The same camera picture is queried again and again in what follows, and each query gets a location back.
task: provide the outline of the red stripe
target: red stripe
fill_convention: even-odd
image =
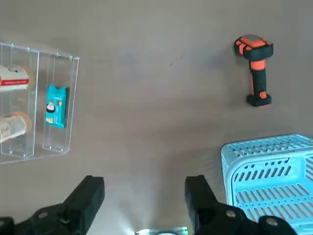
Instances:
[[[29,79],[2,80],[1,86],[27,85]]]

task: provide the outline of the acrylic display case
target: acrylic display case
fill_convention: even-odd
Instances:
[[[28,114],[30,131],[1,144],[0,164],[66,154],[70,147],[79,57],[0,43],[0,64],[27,66],[34,81],[26,90],[0,91],[0,116]],[[48,86],[66,87],[65,127],[45,121]]]

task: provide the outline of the acrylic compartment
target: acrylic compartment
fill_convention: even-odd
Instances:
[[[0,164],[66,154],[70,149],[79,57],[0,43],[0,64],[26,66],[34,75],[26,90],[0,92],[0,116],[23,112],[32,123],[30,131],[1,144]],[[66,87],[64,129],[45,121],[49,85]]]

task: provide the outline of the blue package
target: blue package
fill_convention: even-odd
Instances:
[[[47,91],[45,122],[64,129],[67,91],[65,87],[56,88],[50,85]]]

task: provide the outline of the basket slot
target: basket slot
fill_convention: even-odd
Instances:
[[[301,205],[307,210],[307,212],[309,212],[313,216],[313,211],[310,210],[307,205],[305,205],[303,202],[301,202]]]
[[[254,212],[256,213],[257,218],[259,219],[259,218],[261,217],[261,215],[260,215],[258,209],[257,209],[257,208],[254,208]]]
[[[245,195],[246,195],[246,198],[248,199],[248,201],[249,201],[249,202],[252,202],[252,200],[251,200],[251,198],[250,198],[250,196],[249,196],[249,194],[248,194],[247,191],[245,191]]]
[[[281,217],[282,219],[286,220],[285,216],[283,215],[283,213],[279,210],[279,208],[277,206],[274,206],[274,209],[279,214],[279,217]]]
[[[270,194],[273,196],[274,199],[277,199],[276,195],[270,188],[268,188],[268,191],[270,192]]]
[[[249,171],[248,174],[246,175],[246,181],[249,179],[250,175],[251,175],[251,171]]]
[[[308,215],[301,209],[298,204],[295,203],[294,206],[297,207],[298,211],[300,211],[302,215],[304,215],[304,217],[308,218]]]
[[[263,207],[261,207],[261,211],[262,211],[263,215],[267,215],[268,214]]]
[[[301,190],[304,191],[304,193],[305,193],[306,195],[309,195],[309,194],[310,194],[301,184],[297,184],[297,186],[298,186],[299,188],[301,188]]]
[[[280,191],[276,187],[273,187],[273,189],[279,195],[280,198],[284,198],[283,195],[280,193]]]
[[[291,187],[292,187],[300,196],[303,196],[303,194],[296,188],[296,186],[291,185]]]
[[[257,171],[257,170],[255,170],[255,171],[254,171],[254,173],[253,173],[253,176],[252,176],[252,178],[251,178],[252,180],[254,180],[254,179],[255,179],[255,177],[256,177],[256,175],[257,175],[257,173],[258,173],[258,171]]]
[[[259,201],[258,198],[256,197],[256,195],[254,194],[254,192],[252,190],[250,190],[250,193],[252,195],[252,197],[254,198],[255,201]]]
[[[293,219],[293,216],[288,212],[288,210],[283,205],[281,205],[280,207],[283,209],[283,211],[285,212],[289,219]]]
[[[254,217],[254,214],[252,213],[252,211],[250,209],[247,210],[251,219],[254,221],[254,222],[257,222],[256,218]]]
[[[237,177],[238,177],[238,173],[235,175],[234,182],[236,182]]]
[[[242,195],[242,193],[239,192],[238,194],[239,194],[239,197],[240,197],[241,201],[246,203],[246,200],[245,200],[244,196]]]
[[[258,179],[261,179],[261,178],[262,178],[263,173],[264,173],[264,170],[261,170]]]
[[[270,200],[270,196],[266,193],[265,189],[262,189],[263,194],[265,195],[265,197]]]
[[[265,174],[264,178],[267,178],[267,177],[268,177],[268,175],[269,175],[269,173],[270,173],[270,169],[268,169],[268,170],[267,170],[267,172],[266,172],[266,174]]]
[[[296,197],[295,193],[294,193],[288,186],[285,186],[285,188],[286,188],[294,197]]]
[[[284,169],[285,169],[284,167],[280,168],[280,171],[279,171],[279,173],[278,173],[278,176],[281,176],[281,175],[282,175]]]
[[[301,217],[299,216],[299,214],[295,211],[295,209],[294,209],[290,204],[287,204],[287,206],[289,207],[289,209],[292,211],[292,213],[293,213],[298,219],[301,218]]]
[[[244,175],[245,175],[245,173],[244,173],[244,172],[243,172],[243,173],[241,173],[241,176],[240,176],[240,178],[239,178],[239,181],[243,180]]]
[[[257,195],[259,196],[259,198],[264,201],[264,197],[262,196],[262,194],[260,193],[260,191],[257,189],[256,190]]]
[[[271,207],[267,207],[267,209],[272,216],[276,216]]]
[[[306,166],[306,174],[305,177],[311,181],[313,181],[313,158],[307,158],[306,159],[307,164]]]
[[[277,167],[274,168],[274,171],[273,171],[273,173],[272,173],[272,175],[271,175],[272,178],[275,176],[275,174],[276,174],[276,172],[277,172],[277,169],[278,169]]]
[[[285,191],[285,189],[282,186],[279,186],[279,189],[288,197],[290,198],[290,195]]]
[[[286,172],[285,172],[285,174],[284,174],[285,176],[288,175],[290,169],[291,169],[291,166],[288,166],[288,168],[287,168],[287,170],[286,170]]]

